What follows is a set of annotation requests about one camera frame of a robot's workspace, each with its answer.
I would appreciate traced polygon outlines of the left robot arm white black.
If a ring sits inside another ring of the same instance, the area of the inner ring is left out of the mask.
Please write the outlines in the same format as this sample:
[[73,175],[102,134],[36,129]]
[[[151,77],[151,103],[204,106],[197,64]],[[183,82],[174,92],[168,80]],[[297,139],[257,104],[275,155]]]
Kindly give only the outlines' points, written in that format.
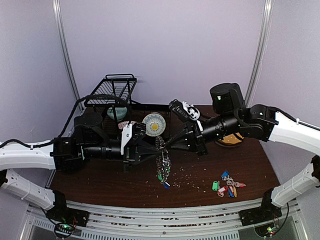
[[73,122],[70,137],[29,144],[11,139],[0,145],[0,187],[42,208],[49,220],[57,221],[64,229],[86,227],[89,212],[68,207],[62,192],[43,188],[15,169],[74,171],[91,159],[139,164],[161,153],[159,147],[143,140],[144,123],[128,123],[120,137],[111,138],[103,130],[103,117],[97,112],[77,116]]

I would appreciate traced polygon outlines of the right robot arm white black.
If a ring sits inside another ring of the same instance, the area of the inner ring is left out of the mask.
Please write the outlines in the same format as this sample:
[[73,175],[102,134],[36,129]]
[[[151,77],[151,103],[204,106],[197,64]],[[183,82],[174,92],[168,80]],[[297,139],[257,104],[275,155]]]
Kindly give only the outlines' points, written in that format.
[[263,223],[282,216],[282,207],[307,190],[320,186],[320,129],[294,118],[272,106],[256,104],[247,107],[237,83],[221,83],[210,89],[212,107],[217,114],[200,121],[200,112],[193,105],[177,99],[169,109],[183,123],[184,128],[166,143],[167,149],[208,153],[206,144],[239,133],[243,137],[264,142],[291,145],[311,153],[311,162],[286,183],[266,191],[259,207],[241,210],[243,226]]

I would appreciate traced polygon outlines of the black keyring disc with rings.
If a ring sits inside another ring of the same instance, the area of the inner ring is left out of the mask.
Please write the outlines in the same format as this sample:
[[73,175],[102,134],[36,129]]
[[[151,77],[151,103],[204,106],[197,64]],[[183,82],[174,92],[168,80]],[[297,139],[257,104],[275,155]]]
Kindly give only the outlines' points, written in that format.
[[158,155],[156,157],[156,172],[157,172],[157,178],[158,176],[162,177],[161,184],[168,183],[168,178],[171,173],[171,159],[169,155],[169,151],[164,147],[164,139],[159,135],[155,138],[155,146],[158,150],[162,150],[161,155]]

